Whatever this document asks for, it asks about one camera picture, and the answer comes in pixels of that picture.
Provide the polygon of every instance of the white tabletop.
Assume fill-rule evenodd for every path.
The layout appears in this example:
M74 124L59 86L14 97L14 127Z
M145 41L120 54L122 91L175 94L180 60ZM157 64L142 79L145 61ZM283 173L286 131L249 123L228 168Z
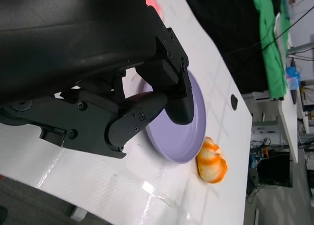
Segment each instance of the white tabletop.
M127 142L124 159L63 149L32 126L0 125L0 174L55 195L114 225L243 225L252 117L216 46L185 0L158 0L165 23L189 56L203 92L206 136L221 147L228 172L221 183L198 177L196 162L162 158L145 131ZM126 96L138 92L134 69ZM237 110L230 96L238 98Z
M298 163L298 124L297 105L293 104L291 92L288 89L283 101L278 101L278 110L284 134L288 141L294 163Z

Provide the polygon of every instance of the floor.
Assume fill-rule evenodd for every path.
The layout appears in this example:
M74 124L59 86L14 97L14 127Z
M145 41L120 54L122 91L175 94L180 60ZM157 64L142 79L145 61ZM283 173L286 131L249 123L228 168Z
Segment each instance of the floor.
M8 210L3 225L77 225L70 219L73 205L5 177L0 180L0 206ZM110 224L87 213L80 225Z
M259 225L313 225L314 209L307 184L304 153L299 150L299 163L292 166L292 188L261 189L245 205L244 225L254 225L256 208Z

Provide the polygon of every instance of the orange and white object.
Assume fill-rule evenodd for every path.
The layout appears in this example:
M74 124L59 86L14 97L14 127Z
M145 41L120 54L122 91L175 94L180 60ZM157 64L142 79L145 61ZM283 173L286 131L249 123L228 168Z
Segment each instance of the orange and white object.
M197 155L197 166L201 178L209 183L220 182L228 170L219 146L209 137L205 137Z

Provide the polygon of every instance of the red object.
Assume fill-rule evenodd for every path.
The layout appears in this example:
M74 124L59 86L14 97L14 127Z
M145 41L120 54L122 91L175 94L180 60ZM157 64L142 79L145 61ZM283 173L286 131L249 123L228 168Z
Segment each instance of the red object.
M146 4L148 6L154 7L156 12L159 14L160 18L163 20L162 10L161 10L161 7L158 5L157 0L146 0Z

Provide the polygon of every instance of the purple plate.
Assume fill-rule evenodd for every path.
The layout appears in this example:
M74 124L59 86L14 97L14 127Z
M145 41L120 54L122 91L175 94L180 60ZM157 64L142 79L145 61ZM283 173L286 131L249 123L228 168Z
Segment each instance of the purple plate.
M191 161L201 150L206 131L206 108L203 95L194 76L189 72L194 98L194 118L188 125L173 123L163 110L146 131L154 147L172 162L183 164ZM145 83L144 92L152 91Z

